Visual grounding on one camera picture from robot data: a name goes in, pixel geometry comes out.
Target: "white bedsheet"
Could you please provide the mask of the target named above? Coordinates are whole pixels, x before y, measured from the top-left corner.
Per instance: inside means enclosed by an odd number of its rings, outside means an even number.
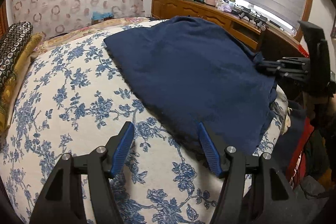
[[[82,155],[135,125],[123,172],[112,186],[126,223],[209,223],[222,187],[203,160],[180,147],[130,92],[103,39],[146,22],[109,27],[39,56],[30,67],[0,142],[0,174],[16,213],[28,223],[36,198],[59,157]],[[277,88],[277,113],[255,154],[271,152],[282,128],[287,99]],[[245,192],[251,184],[246,179]],[[82,176],[88,223],[94,223],[87,176]]]

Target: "pillow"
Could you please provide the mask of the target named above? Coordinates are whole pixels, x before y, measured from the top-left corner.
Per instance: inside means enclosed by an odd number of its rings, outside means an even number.
[[[31,63],[30,54],[33,52],[34,48],[41,39],[42,35],[40,34],[30,36],[27,43],[24,43],[25,45],[22,46],[21,52],[17,54],[18,58],[16,61],[13,61],[15,63],[11,66],[12,69],[8,70],[6,72],[6,78],[3,78],[0,93],[0,134],[3,133],[11,124],[15,100]]]

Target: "metal screw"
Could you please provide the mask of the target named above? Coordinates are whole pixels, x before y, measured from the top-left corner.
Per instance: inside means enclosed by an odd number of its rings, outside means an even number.
[[[96,149],[96,151],[97,151],[98,153],[104,153],[104,152],[106,151],[106,148],[105,148],[105,146],[100,146],[100,147],[98,147],[98,148]]]
[[[71,155],[69,153],[65,153],[62,155],[62,160],[68,160],[70,159]]]
[[[265,159],[265,160],[270,160],[272,158],[271,154],[270,153],[263,153],[262,157]]]
[[[228,146],[226,149],[229,153],[234,153],[237,151],[237,149],[234,146]]]

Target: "drawer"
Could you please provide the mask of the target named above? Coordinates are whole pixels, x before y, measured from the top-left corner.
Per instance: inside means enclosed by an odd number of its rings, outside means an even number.
[[[202,17],[202,9],[195,5],[190,5],[188,2],[183,2],[181,7],[179,7],[179,16],[191,16],[191,17]]]
[[[229,30],[231,25],[231,20],[226,17],[221,17],[220,15],[216,15],[215,13],[209,13],[205,11],[203,18],[213,22],[221,27],[223,27],[225,30]]]

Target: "blue gripper pad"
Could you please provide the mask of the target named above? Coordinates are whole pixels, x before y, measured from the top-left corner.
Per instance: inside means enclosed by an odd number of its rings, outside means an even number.
[[[111,174],[113,177],[115,177],[115,175],[117,175],[123,168],[128,151],[133,142],[133,138],[134,125],[130,122],[112,157]]]
[[[199,123],[197,134],[211,172],[219,177],[219,175],[222,173],[221,158],[203,123]]]

